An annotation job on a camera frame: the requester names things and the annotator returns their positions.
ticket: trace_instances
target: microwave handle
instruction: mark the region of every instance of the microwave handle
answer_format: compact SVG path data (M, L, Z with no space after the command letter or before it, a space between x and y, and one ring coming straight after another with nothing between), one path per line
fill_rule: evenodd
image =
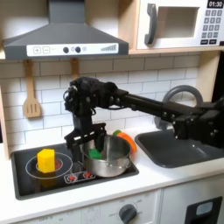
M148 3L147 13L150 16L150 30L149 34L144 36L144 43L146 45L151 45L156 36L156 31L158 28L157 6L154 3Z

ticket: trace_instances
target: range hood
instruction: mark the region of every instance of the range hood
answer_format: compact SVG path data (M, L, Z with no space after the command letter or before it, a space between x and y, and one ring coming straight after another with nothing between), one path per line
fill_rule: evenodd
M7 60L128 54L127 42L85 24L85 0L48 3L48 25L3 42Z

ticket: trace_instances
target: yellow sponge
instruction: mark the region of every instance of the yellow sponge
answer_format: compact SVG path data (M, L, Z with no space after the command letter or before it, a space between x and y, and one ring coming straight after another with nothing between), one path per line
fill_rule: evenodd
M38 153L38 169L43 173L55 172L54 150L43 149Z

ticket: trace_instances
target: green object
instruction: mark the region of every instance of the green object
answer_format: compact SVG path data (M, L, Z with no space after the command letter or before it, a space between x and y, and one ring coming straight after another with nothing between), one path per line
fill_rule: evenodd
M113 136L117 136L118 134L122 133L119 129L117 129L114 133Z
M102 159L102 154L97 149L91 149L88 151L88 155L93 159Z

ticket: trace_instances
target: microwave door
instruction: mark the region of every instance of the microwave door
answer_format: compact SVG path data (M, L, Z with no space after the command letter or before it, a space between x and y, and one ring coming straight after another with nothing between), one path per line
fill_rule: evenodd
M199 46L206 9L201 0L187 4L142 0L137 49Z

